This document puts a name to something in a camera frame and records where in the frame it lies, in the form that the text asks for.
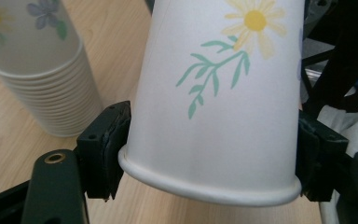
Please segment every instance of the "white cloth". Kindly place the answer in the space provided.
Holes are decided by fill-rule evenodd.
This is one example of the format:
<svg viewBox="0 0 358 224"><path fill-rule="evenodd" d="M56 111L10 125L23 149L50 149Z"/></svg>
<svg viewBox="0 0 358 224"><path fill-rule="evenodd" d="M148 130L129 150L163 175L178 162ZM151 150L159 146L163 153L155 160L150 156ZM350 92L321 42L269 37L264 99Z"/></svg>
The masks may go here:
<svg viewBox="0 0 358 224"><path fill-rule="evenodd" d="M351 157L358 152L358 113L347 113L326 105L319 114L318 120L348 138L347 154ZM336 204L339 194L334 191L330 203L320 203L322 223L338 224Z"/></svg>

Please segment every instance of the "cup rim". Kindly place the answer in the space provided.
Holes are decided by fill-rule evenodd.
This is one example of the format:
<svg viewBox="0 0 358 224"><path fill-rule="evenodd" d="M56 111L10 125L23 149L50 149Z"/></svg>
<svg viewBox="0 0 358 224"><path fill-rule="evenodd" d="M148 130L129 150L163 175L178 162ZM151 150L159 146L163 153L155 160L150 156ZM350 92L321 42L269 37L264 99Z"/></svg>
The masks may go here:
<svg viewBox="0 0 358 224"><path fill-rule="evenodd" d="M71 85L72 81L78 81L81 77L83 77L80 74L83 74L85 72L86 66L84 64L81 64L77 67L75 67L74 69L67 71L67 73L64 75L62 74L60 77L62 77L62 79L57 78L59 81L54 82L51 81L47 84L41 84L41 85L21 85L20 83L13 83L10 81L2 80L5 85L7 85L10 89L15 90L15 91L21 91L21 92L29 92L29 93L40 93L42 92L52 92L55 91L55 89L57 89L56 91L59 90L63 90L63 88L66 88L68 85Z"/></svg>
<svg viewBox="0 0 358 224"><path fill-rule="evenodd" d="M35 79L35 78L47 77L47 76L53 75L55 73L59 73L62 69L68 67L70 64L72 64L73 62L76 61L78 56L81 54L81 51L83 50L83 48L84 48L83 41L79 37L79 46L77 48L77 51L76 51L74 57L54 69L48 70L46 72L27 74L27 75L9 73L9 72L0 70L0 76L7 77L7 78L17 78L17 79Z"/></svg>
<svg viewBox="0 0 358 224"><path fill-rule="evenodd" d="M47 98L47 99L35 99L35 98L32 99L32 98L26 98L23 96L18 96L18 98L23 100L24 103L27 103L32 106L53 106L56 104L65 104L68 102L68 100L90 97L90 95L92 94L91 91L92 91L92 89L85 90L82 92L82 94L79 94L78 96L73 96L73 94L66 93L66 94L62 94L62 95L55 96L52 98Z"/></svg>
<svg viewBox="0 0 358 224"><path fill-rule="evenodd" d="M219 203L234 206L274 206L289 203L294 200L301 191L301 183L297 177L293 183L283 189L272 191L244 190L233 191L230 189L202 186L177 180L174 176L156 174L146 167L141 167L127 156L128 145L118 152L118 162L121 168L130 176L151 187L166 192L181 195L183 197L200 200L208 203Z"/></svg>
<svg viewBox="0 0 358 224"><path fill-rule="evenodd" d="M98 116L98 113L101 113L103 109L100 108L100 111L98 112L97 110L95 110L94 112L96 112L96 115L95 117ZM55 128L53 127L49 127L49 126L46 126L46 125L43 125L42 123L40 123L39 121L39 125L40 127L46 132L46 133L49 133L51 135L54 135L54 136L57 136L57 137L72 137L72 136L76 136L76 135L79 135L81 134L85 128L87 128L88 125L90 125L92 123L92 121L94 120L95 118L93 119L90 119L90 120L84 120L82 123L80 123L78 125L78 127L72 127L70 129L61 129L60 131L54 131Z"/></svg>
<svg viewBox="0 0 358 224"><path fill-rule="evenodd" d="M30 111L34 111L42 114L47 113L50 115L52 115L51 113L53 113L55 115L64 111L68 111L71 109L74 110L74 109L78 109L81 106L85 106L86 104L91 102L95 97L96 95L93 92L89 92L84 97L72 98L69 99L67 102L65 101L60 102L58 105L43 106L43 105L35 105L32 104L31 102L24 102L24 103L27 105Z"/></svg>
<svg viewBox="0 0 358 224"><path fill-rule="evenodd" d="M4 77L0 75L0 78L3 79L4 82L10 83L16 86L34 86L34 85L47 85L49 83L55 82L57 79L65 77L68 73L74 71L78 65L82 65L87 63L87 58L84 56L78 57L75 62L72 64L68 64L67 67L63 68L61 71L57 73L52 73L51 76L41 77L41 78L33 78L33 79L23 79L23 78L11 78Z"/></svg>
<svg viewBox="0 0 358 224"><path fill-rule="evenodd" d="M43 92L40 91L23 91L23 90L16 90L12 89L10 86L7 86L15 95L17 95L21 99L26 99L29 101L37 101L37 102L43 102L43 101L53 101L56 99L61 99L60 97L63 96L69 96L73 95L74 91L77 93L81 92L84 93L85 91L88 91L90 88L86 88L88 84L93 84L93 80L87 78L84 78L84 80L80 80L78 83L72 86L68 86L67 88L63 88L60 90L50 91L46 90Z"/></svg>
<svg viewBox="0 0 358 224"><path fill-rule="evenodd" d="M60 117L62 115L68 115L73 111L82 110L88 106L89 103L92 103L96 99L96 96L89 96L87 99L78 99L79 102L72 102L71 104L55 105L50 106L49 108L44 107L43 109L38 107L43 106L34 106L28 105L29 110L33 113L40 114L43 117L54 118L56 116Z"/></svg>
<svg viewBox="0 0 358 224"><path fill-rule="evenodd" d="M72 126L76 126L78 124L81 124L81 122L84 122L88 119L91 119L90 116L97 113L97 111L101 111L102 107L101 106L91 106L90 110L88 110L86 113L82 114L81 116L81 120L77 120L77 119L73 119L71 118L65 118L62 121L57 121L57 122L48 122L48 125L50 126L54 126L54 127L61 127L61 126L68 126L71 125Z"/></svg>

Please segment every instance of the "screw hole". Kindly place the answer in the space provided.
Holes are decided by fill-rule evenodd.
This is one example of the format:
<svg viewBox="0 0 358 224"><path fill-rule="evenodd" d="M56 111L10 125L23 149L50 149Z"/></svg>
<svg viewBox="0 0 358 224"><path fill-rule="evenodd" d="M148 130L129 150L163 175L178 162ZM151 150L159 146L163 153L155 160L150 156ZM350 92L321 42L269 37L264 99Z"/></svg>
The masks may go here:
<svg viewBox="0 0 358 224"><path fill-rule="evenodd" d="M54 164L58 163L60 161L65 160L65 154L63 153L54 153L52 155L49 155L45 158L45 163L47 164Z"/></svg>

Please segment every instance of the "black metal bracket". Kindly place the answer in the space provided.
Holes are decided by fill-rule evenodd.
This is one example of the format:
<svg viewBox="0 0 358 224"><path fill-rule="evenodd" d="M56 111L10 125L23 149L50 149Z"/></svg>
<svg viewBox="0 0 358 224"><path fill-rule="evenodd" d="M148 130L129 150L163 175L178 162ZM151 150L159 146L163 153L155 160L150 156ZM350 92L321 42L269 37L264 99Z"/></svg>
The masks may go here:
<svg viewBox="0 0 358 224"><path fill-rule="evenodd" d="M130 102L107 107L77 138L74 151L40 157L31 180L0 193L0 223L89 223L89 198L115 198L123 171L118 151L127 143ZM344 204L340 219L358 223L358 154L346 153L348 140L300 111L296 175L310 201L330 201L333 189Z"/></svg>

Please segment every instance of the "stack of paper cups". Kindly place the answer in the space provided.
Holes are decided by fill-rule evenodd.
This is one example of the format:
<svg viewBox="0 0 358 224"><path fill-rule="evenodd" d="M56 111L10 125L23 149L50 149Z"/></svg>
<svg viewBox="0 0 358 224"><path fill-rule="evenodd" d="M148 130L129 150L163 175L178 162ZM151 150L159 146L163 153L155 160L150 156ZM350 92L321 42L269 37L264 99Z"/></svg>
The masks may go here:
<svg viewBox="0 0 358 224"><path fill-rule="evenodd" d="M0 78L53 135L81 133L103 109L84 45L59 0L0 0Z"/></svg>

